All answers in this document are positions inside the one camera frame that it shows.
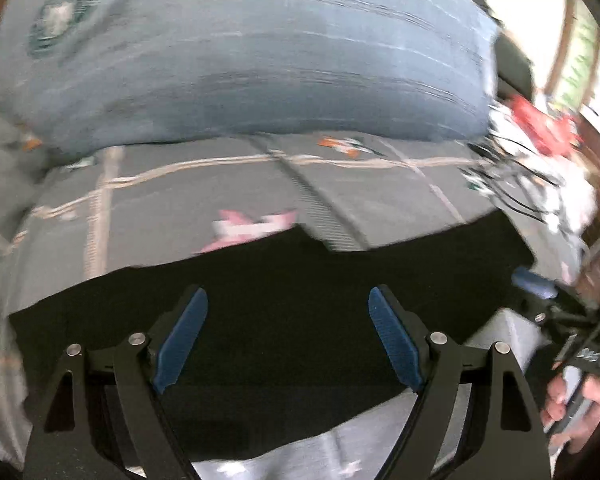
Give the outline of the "person's right hand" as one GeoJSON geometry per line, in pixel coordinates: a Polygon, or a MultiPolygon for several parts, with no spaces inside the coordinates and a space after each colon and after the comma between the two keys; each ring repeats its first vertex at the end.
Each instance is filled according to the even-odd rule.
{"type": "MultiPolygon", "coordinates": [[[[556,375],[546,389],[546,397],[540,411],[542,424],[552,428],[567,417],[568,388],[562,374],[556,375]]],[[[583,405],[577,415],[561,432],[550,436],[551,451],[566,448],[571,454],[580,452],[600,424],[600,377],[586,375],[581,388],[583,405]]]]}

